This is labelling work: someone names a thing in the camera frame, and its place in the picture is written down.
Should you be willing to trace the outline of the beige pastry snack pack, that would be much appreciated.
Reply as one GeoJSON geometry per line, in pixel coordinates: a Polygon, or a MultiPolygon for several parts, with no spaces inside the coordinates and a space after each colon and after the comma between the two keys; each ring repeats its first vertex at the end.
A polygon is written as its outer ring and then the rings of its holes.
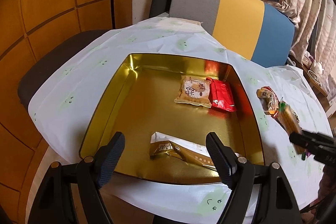
{"type": "Polygon", "coordinates": [[[181,86],[174,102],[210,108],[210,83],[209,80],[200,77],[181,76],[181,86]]]}

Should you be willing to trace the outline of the gold tin box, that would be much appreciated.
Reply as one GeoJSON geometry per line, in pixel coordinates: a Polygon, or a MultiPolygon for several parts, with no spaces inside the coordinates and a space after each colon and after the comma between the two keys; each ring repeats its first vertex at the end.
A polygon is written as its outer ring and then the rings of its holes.
{"type": "Polygon", "coordinates": [[[116,132],[125,135],[118,173],[167,184],[219,182],[216,172],[169,155],[150,155],[150,139],[161,132],[197,144],[215,132],[222,143],[254,164],[264,155],[252,105],[237,70],[227,62],[154,53],[126,57],[106,87],[87,128],[79,155],[93,156],[116,132]],[[230,84],[235,112],[176,103],[183,75],[230,84]]]}

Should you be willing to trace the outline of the beige patterned curtain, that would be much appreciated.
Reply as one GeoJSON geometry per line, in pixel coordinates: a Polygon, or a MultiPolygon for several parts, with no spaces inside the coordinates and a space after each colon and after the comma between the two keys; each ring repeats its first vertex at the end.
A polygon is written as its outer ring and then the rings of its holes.
{"type": "Polygon", "coordinates": [[[295,26],[290,54],[303,60],[314,26],[317,38],[313,46],[315,61],[325,71],[324,80],[335,80],[335,3],[333,0],[279,0],[272,5],[295,26]]]}

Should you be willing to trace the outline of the wooden side table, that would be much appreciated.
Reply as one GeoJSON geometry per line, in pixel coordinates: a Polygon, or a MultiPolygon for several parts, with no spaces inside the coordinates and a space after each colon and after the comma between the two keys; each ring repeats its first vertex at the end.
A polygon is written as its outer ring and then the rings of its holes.
{"type": "Polygon", "coordinates": [[[333,114],[335,113],[335,104],[330,105],[328,100],[327,100],[327,92],[326,90],[322,87],[321,84],[318,84],[313,78],[310,77],[308,73],[308,69],[302,65],[298,60],[296,60],[293,56],[289,55],[288,59],[292,63],[295,64],[296,67],[300,68],[303,70],[303,75],[308,81],[309,85],[311,86],[312,90],[314,91],[315,95],[317,96],[318,100],[321,102],[321,105],[323,109],[326,112],[327,118],[330,119],[333,114]]]}

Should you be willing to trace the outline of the grey yellow blue chair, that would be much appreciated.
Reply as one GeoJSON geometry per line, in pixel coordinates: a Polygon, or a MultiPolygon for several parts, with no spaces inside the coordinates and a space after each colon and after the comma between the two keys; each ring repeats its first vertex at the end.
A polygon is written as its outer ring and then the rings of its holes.
{"type": "Polygon", "coordinates": [[[200,22],[227,49],[263,67],[285,65],[294,25],[261,0],[171,0],[169,15],[200,22]]]}

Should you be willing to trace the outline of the white green-patterned tablecloth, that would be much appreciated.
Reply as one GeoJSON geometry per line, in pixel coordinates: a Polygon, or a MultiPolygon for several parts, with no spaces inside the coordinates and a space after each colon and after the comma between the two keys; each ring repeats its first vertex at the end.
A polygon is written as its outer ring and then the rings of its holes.
{"type": "MultiPolygon", "coordinates": [[[[291,66],[264,68],[228,50],[198,24],[154,17],[130,27],[110,30],[54,72],[30,100],[28,112],[38,131],[66,161],[79,162],[79,150],[100,99],[116,70],[132,53],[177,55],[227,62],[251,102],[260,131],[264,164],[278,162],[299,208],[318,196],[323,166],[295,152],[285,130],[264,113],[257,89],[269,86],[298,115],[300,126],[331,135],[325,111],[302,72],[291,66]]],[[[222,183],[167,184],[116,176],[109,194],[145,211],[185,223],[215,223],[230,190],[222,183]]]]}

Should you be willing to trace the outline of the white teapot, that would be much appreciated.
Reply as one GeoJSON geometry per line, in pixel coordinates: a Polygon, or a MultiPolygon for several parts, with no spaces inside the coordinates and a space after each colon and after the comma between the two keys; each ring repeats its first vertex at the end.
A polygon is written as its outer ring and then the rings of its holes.
{"type": "Polygon", "coordinates": [[[322,77],[324,75],[324,69],[322,67],[322,64],[317,62],[316,60],[313,60],[310,70],[313,71],[317,76],[322,77]]]}

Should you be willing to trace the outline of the red snack pack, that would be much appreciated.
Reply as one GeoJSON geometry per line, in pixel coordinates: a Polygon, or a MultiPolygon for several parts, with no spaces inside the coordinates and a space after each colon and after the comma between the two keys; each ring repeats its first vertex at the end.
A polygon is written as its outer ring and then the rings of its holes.
{"type": "Polygon", "coordinates": [[[235,112],[234,97],[229,83],[211,77],[207,77],[206,80],[210,82],[209,100],[211,106],[219,110],[235,112]]]}

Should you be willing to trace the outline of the cracker sandwich snack pack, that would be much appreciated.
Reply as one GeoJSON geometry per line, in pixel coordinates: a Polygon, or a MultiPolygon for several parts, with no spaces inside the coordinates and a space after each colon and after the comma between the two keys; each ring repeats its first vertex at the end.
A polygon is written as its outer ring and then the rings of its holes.
{"type": "Polygon", "coordinates": [[[276,119],[287,132],[288,136],[293,132],[300,135],[302,134],[302,129],[299,126],[296,115],[292,112],[291,107],[283,100],[278,104],[276,119]]]}

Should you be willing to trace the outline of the clear nut snack bag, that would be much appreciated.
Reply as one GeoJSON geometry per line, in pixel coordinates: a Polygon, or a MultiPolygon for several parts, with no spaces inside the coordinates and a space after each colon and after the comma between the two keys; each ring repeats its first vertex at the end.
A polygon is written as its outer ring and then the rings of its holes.
{"type": "Polygon", "coordinates": [[[257,89],[256,95],[266,115],[275,116],[278,113],[279,100],[271,87],[264,86],[257,89]]]}

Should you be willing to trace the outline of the gold white snack pack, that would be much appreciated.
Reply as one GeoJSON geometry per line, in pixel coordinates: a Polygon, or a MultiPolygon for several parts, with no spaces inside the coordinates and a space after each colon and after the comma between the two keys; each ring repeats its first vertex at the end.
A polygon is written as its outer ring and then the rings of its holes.
{"type": "Polygon", "coordinates": [[[216,171],[206,146],[155,132],[150,139],[149,155],[154,157],[163,154],[216,171]]]}

